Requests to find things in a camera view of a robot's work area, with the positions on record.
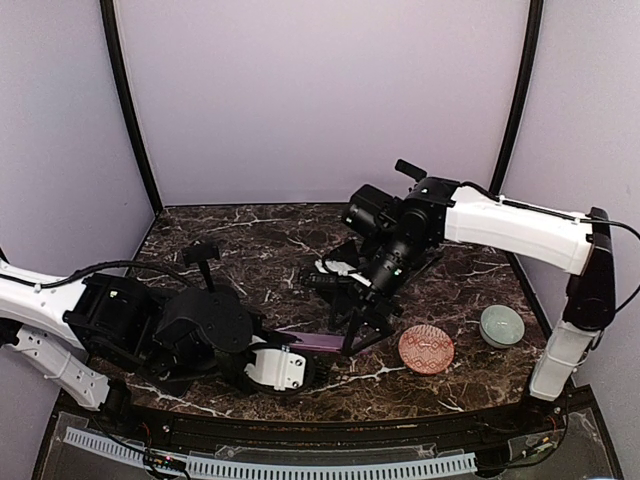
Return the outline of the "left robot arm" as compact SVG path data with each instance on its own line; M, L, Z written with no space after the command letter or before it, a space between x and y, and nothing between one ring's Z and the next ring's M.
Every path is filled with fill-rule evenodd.
M61 278L1 266L1 344L23 354L81 407L101 411L120 436L141 427L125 383L92 370L77 350L101 358L174 397L197 381L220 378L248 392L295 395L316 373L312 358L289 336L268 330L231 287L211 279L212 245L185 249L203 286L180 290L119 277L116 261Z

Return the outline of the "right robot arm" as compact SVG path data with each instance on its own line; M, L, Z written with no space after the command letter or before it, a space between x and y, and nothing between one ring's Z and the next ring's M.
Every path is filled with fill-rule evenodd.
M429 251L444 241L496 248L569 274L561 319L529 377L528 396L510 413L521 434L534 432L585 353L621 311L611 230L605 210L564 212L492 194L469 181L413 176L400 199L366 184L341 220L363 239L346 243L300 274L301 283L334 295L331 321L348 327L342 352L352 356L389 337L393 297Z

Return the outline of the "purple phone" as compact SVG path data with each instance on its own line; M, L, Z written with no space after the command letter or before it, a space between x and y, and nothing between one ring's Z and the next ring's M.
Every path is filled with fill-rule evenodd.
M351 344L343 335L306 333L299 331L271 330L270 340L286 348L304 353L334 354L351 357L370 347L366 342L355 337Z

